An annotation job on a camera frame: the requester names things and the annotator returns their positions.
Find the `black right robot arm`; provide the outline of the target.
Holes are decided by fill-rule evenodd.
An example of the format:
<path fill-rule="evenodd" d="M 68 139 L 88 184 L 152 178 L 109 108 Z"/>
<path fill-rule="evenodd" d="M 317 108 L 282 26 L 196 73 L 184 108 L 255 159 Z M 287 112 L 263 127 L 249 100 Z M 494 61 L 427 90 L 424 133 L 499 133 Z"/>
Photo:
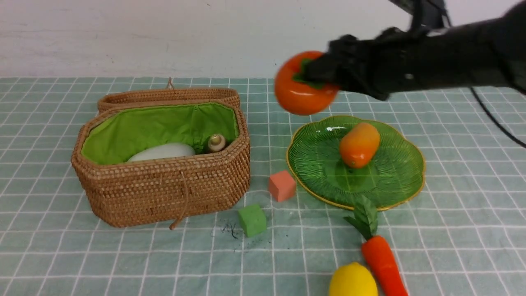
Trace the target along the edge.
<path fill-rule="evenodd" d="M 304 65 L 308 82 L 385 101 L 393 93 L 462 87 L 525 92 L 526 4 L 503 16 L 460 26 L 443 0 L 409 0 L 410 29 L 388 28 L 375 39 L 344 35 Z"/>

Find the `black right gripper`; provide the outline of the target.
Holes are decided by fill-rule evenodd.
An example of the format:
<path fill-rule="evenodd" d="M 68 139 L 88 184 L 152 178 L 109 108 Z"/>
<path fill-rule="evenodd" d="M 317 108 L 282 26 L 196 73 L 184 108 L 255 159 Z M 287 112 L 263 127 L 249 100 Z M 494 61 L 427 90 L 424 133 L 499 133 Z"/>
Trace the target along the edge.
<path fill-rule="evenodd" d="M 387 28 L 374 39 L 343 35 L 327 55 L 304 59 L 304 79 L 385 101 L 415 90 L 415 30 Z"/>

